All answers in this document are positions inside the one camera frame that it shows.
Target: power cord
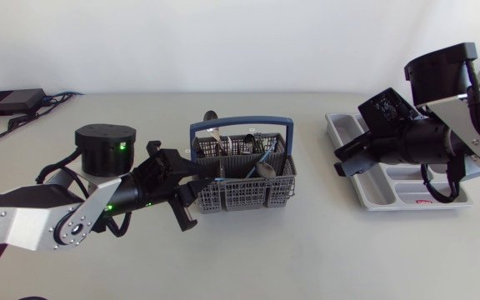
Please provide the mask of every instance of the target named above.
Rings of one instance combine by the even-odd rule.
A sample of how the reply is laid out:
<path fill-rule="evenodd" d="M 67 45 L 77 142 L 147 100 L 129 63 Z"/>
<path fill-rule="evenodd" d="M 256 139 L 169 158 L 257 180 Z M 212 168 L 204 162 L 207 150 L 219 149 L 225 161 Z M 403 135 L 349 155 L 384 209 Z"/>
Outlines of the power cord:
<path fill-rule="evenodd" d="M 80 92 L 60 92 L 53 96 L 46 96 L 42 99 L 42 106 L 49 107 L 48 110 L 44 112 L 36 112 L 34 114 L 28 114 L 21 117 L 15 117 L 8 121 L 7 131 L 0 133 L 0 138 L 6 136 L 7 134 L 13 132 L 14 130 L 29 124 L 30 122 L 39 119 L 41 116 L 45 116 L 50 113 L 53 109 L 59 106 L 62 103 L 65 103 L 71 97 L 75 95 L 82 95 Z"/>

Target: black cable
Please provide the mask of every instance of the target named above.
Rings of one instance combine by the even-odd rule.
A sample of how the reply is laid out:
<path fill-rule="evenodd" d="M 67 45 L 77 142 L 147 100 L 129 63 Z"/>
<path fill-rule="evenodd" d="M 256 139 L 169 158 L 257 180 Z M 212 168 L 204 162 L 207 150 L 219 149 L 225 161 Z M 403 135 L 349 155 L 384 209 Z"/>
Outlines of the black cable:
<path fill-rule="evenodd" d="M 88 195 L 88 191 L 87 189 L 84 187 L 84 184 L 83 182 L 81 181 L 81 178 L 79 178 L 79 176 L 77 176 L 77 174 L 70 170 L 69 168 L 67 167 L 61 167 L 60 168 L 61 170 L 63 170 L 64 172 L 66 172 L 67 175 L 69 175 L 73 181 L 75 181 L 75 183 L 77 183 L 77 185 L 79 186 L 79 188 L 81 189 L 81 192 L 82 194 L 84 195 L 85 198 L 88 198 L 89 195 Z"/>
<path fill-rule="evenodd" d="M 466 61 L 467 74 L 469 76 L 470 83 L 472 84 L 467 88 L 467 107 L 470 111 L 470 118 L 472 120 L 473 127 L 480 135 L 480 89 L 479 82 L 473 64 L 471 61 Z"/>
<path fill-rule="evenodd" d="M 64 158 L 62 161 L 54 163 L 54 164 L 50 164 L 50 165 L 44 167 L 42 169 L 42 171 L 40 171 L 40 173 L 38 174 L 38 177 L 36 179 L 37 184 L 42 184 L 44 179 L 46 179 L 46 176 L 49 173 L 51 173 L 55 170 L 58 170 L 60 168 L 63 168 L 67 164 L 71 163 L 72 161 L 75 160 L 75 158 L 77 158 L 79 155 L 81 155 L 82 152 L 83 152 L 83 150 L 81 150 L 81 148 L 78 147 L 77 149 L 75 149 L 75 151 L 72 154 L 70 154 L 70 156 Z"/>
<path fill-rule="evenodd" d="M 431 178 L 429 178 L 428 169 L 429 169 L 429 166 L 426 163 L 422 164 L 421 172 L 422 172 L 423 184 L 425 185 L 425 187 L 427 188 L 429 193 L 431 193 L 431 196 L 433 198 L 435 198 L 440 203 L 451 203 L 451 202 L 453 202 L 458 197 L 458 194 L 460 193 L 459 182 L 453 182 L 451 180 L 448 180 L 449 188 L 451 189 L 451 194 L 449 196 L 442 195 L 431 184 Z"/>
<path fill-rule="evenodd" d="M 14 130 L 16 130 L 16 129 L 22 127 L 22 126 L 25 126 L 25 125 L 29 124 L 30 122 L 32 122 L 34 120 L 39 119 L 42 116 L 47 115 L 53 109 L 55 109 L 58 105 L 60 105 L 62 103 L 65 103 L 67 100 L 69 100 L 74 95 L 79 95 L 79 94 L 81 94 L 81 93 L 78 93 L 78 92 L 62 92 L 62 93 L 57 94 L 55 96 L 46 96 L 43 99 L 43 101 L 44 101 L 44 103 L 46 103 L 46 105 L 51 106 L 48 110 L 46 110 L 44 112 L 40 112 L 40 113 L 37 112 L 35 114 L 31 114 L 31 115 L 27 115 L 27 116 L 23 116 L 23 117 L 15 117 L 14 119 L 9 120 L 7 131 L 1 132 L 0 133 L 0 138 L 6 136 L 7 134 L 13 132 Z M 60 100 L 55 100 L 54 99 L 55 97 L 61 97 L 61 96 L 62 96 L 62 98 Z"/>
<path fill-rule="evenodd" d="M 129 229 L 129 223 L 131 222 L 131 212 L 126 212 L 125 217 L 123 218 L 122 226 L 118 228 L 116 221 L 114 221 L 113 217 L 107 217 L 107 228 L 110 232 L 116 236 L 116 238 L 120 238 L 127 233 Z"/>

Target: spoon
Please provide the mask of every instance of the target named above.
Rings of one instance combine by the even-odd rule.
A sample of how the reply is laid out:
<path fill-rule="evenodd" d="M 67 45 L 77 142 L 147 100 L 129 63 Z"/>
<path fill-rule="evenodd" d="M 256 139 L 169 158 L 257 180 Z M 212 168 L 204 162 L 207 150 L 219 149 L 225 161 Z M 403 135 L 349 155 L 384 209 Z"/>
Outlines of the spoon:
<path fill-rule="evenodd" d="M 243 138 L 243 144 L 246 145 L 246 150 L 242 154 L 256 153 L 255 151 L 255 137 L 249 133 Z"/>
<path fill-rule="evenodd" d="M 264 162 L 264 159 L 266 159 L 266 157 L 270 154 L 270 152 L 273 150 L 273 148 L 275 147 L 275 145 L 277 145 L 277 140 L 275 140 L 275 142 L 273 142 L 273 145 L 266 151 L 266 153 L 264 153 L 264 155 L 262 155 L 262 157 L 258 160 L 257 163 L 262 163 Z M 255 172 L 255 169 L 257 168 L 257 163 L 255 163 L 255 166 L 251 169 L 251 171 L 249 171 L 249 173 L 247 174 L 246 178 L 250 178 L 251 175 L 253 175 L 253 172 Z"/>
<path fill-rule="evenodd" d="M 255 163 L 255 168 L 258 175 L 262 178 L 274 179 L 277 176 L 273 167 L 267 162 L 257 162 Z"/>
<path fill-rule="evenodd" d="M 203 149 L 201 149 L 201 145 L 199 144 L 199 139 L 198 137 L 195 137 L 192 140 L 192 149 L 196 152 L 197 158 L 204 158 L 205 157 L 205 152 Z"/>
<path fill-rule="evenodd" d="M 210 121 L 210 120 L 215 120 L 218 118 L 218 115 L 214 111 L 207 111 L 205 112 L 205 115 L 203 116 L 203 121 Z M 220 128 L 215 127 L 215 128 L 209 128 L 207 129 L 207 133 L 209 133 L 211 136 L 214 137 L 214 139 L 217 141 L 217 144 L 219 145 L 220 149 L 223 151 L 223 144 L 222 144 L 222 138 L 220 137 Z"/>

